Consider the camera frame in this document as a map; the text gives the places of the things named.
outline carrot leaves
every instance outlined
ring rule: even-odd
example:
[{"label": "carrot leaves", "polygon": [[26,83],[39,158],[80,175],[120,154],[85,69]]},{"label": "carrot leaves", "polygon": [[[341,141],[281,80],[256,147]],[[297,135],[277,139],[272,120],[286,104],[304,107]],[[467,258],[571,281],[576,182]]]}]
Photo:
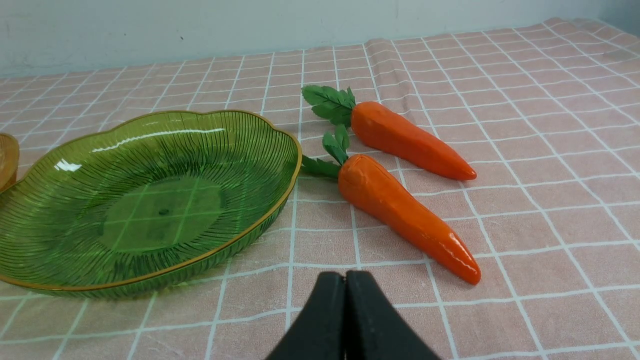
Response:
[{"label": "carrot leaves", "polygon": [[312,159],[302,156],[302,171],[314,176],[326,176],[337,179],[341,166],[349,159],[347,149],[349,148],[349,134],[347,128],[340,124],[335,128],[332,135],[326,132],[322,139],[322,146],[333,157],[338,164],[332,161]]},{"label": "carrot leaves", "polygon": [[302,88],[302,97],[318,117],[333,125],[351,126],[351,110],[356,106],[351,88],[336,90],[330,86],[307,85]]},{"label": "carrot leaves", "polygon": [[334,179],[338,178],[340,166],[331,161],[312,159],[306,155],[302,156],[302,171],[313,176],[326,176]]}]

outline orange carrot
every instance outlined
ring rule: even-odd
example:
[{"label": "orange carrot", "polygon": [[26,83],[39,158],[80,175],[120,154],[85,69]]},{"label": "orange carrot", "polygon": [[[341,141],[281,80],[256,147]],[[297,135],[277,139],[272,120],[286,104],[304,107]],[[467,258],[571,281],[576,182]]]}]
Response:
[{"label": "orange carrot", "polygon": [[351,127],[368,147],[449,179],[467,181],[477,177],[476,171],[445,142],[378,102],[356,104],[350,88],[337,91],[329,86],[308,85],[302,88],[302,94],[316,115],[334,125]]},{"label": "orange carrot", "polygon": [[302,169],[317,176],[338,180],[342,196],[356,208],[388,225],[405,240],[464,281],[476,285],[480,268],[460,237],[447,223],[419,203],[372,157],[349,157],[349,136],[343,125],[335,137],[324,134],[323,146],[339,165],[303,157]]}]

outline checkered tablecloth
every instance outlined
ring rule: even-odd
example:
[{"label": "checkered tablecloth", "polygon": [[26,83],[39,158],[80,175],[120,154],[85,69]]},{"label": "checkered tablecloth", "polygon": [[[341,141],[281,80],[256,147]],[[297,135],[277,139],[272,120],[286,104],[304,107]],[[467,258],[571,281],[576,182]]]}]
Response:
[{"label": "checkered tablecloth", "polygon": [[465,240],[476,287],[301,176],[264,236],[144,299],[0,284],[0,359],[262,359],[323,270],[373,273],[444,359],[640,359],[639,39],[593,21],[0,79],[20,175],[54,146],[151,111],[237,108],[325,155],[304,84],[350,86],[451,144],[450,181],[352,138]]}]

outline green plastic tray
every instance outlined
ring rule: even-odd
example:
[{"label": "green plastic tray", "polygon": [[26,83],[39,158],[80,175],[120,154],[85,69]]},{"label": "green plastic tray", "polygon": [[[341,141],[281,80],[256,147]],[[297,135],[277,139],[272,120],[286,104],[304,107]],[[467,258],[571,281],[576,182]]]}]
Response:
[{"label": "green plastic tray", "polygon": [[151,113],[65,143],[0,193],[0,281],[133,297],[257,239],[300,171],[297,139],[239,110]]}]

